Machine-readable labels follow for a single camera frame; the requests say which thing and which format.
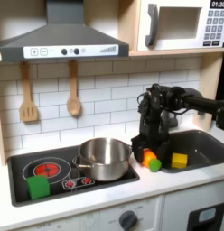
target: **wooden spatula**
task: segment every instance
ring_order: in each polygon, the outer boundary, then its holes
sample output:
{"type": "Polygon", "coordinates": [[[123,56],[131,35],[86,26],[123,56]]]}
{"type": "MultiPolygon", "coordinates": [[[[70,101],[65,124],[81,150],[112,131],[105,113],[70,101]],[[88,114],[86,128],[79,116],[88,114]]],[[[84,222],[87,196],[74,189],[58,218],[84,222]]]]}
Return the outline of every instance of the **wooden spatula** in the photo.
{"type": "Polygon", "coordinates": [[[27,62],[22,62],[20,67],[23,81],[23,103],[20,108],[21,120],[24,122],[35,121],[38,118],[38,113],[35,104],[31,100],[29,64],[27,62]]]}
{"type": "Polygon", "coordinates": [[[80,113],[80,101],[77,90],[78,64],[76,61],[70,62],[70,98],[67,103],[68,111],[72,116],[78,116],[80,113]]]}

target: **digital clock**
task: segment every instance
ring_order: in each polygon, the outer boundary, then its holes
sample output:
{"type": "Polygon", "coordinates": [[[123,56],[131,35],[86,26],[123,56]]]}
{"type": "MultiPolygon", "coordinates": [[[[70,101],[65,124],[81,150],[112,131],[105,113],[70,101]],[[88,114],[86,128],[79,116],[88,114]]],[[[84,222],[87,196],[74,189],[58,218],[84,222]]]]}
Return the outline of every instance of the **digital clock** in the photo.
{"type": "Polygon", "coordinates": [[[224,0],[211,0],[210,8],[211,9],[224,9],[224,0]]]}

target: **stainless steel pot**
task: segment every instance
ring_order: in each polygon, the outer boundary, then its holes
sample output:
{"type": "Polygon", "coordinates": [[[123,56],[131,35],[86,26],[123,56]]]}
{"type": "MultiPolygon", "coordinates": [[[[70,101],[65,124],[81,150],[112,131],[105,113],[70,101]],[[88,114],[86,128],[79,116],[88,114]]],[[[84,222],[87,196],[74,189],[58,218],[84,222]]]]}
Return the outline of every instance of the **stainless steel pot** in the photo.
{"type": "Polygon", "coordinates": [[[112,181],[121,178],[128,170],[131,148],[118,140],[98,138],[86,141],[79,147],[79,164],[73,163],[93,180],[112,181]]]}

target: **oven knob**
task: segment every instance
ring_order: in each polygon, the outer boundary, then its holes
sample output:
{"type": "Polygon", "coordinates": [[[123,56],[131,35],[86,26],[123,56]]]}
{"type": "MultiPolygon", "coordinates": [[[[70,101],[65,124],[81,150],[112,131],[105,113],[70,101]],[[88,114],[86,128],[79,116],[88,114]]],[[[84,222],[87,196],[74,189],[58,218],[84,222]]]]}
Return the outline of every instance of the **oven knob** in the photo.
{"type": "Polygon", "coordinates": [[[120,226],[125,230],[130,230],[137,223],[137,215],[133,211],[127,211],[119,218],[120,226]]]}
{"type": "Polygon", "coordinates": [[[62,49],[62,50],[61,50],[61,53],[62,53],[63,55],[67,55],[67,50],[66,50],[66,49],[62,49]]]}

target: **black sink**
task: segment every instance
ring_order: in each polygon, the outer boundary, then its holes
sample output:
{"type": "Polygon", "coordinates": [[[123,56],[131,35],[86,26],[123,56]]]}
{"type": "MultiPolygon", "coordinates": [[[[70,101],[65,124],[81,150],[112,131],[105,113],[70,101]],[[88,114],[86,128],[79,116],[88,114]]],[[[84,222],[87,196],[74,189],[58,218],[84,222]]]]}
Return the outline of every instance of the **black sink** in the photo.
{"type": "Polygon", "coordinates": [[[170,134],[170,150],[163,161],[161,171],[177,173],[207,167],[224,162],[224,144],[210,134],[199,130],[170,134]],[[173,153],[188,155],[188,166],[172,168],[173,153]]]}

